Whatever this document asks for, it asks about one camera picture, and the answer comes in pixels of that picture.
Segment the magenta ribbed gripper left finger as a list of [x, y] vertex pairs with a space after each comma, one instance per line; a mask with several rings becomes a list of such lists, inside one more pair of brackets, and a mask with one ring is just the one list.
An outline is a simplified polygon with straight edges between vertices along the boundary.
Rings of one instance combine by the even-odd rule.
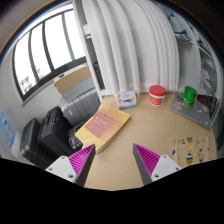
[[90, 145], [70, 156], [60, 156], [46, 171], [83, 187], [95, 154], [95, 145]]

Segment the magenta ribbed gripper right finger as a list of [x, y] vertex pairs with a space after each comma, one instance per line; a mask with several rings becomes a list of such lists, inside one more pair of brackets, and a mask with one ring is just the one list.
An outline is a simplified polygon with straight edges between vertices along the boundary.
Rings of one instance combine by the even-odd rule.
[[155, 152], [136, 143], [133, 144], [133, 155], [137, 163], [143, 185], [148, 185], [181, 170], [181, 167], [168, 155], [159, 156]]

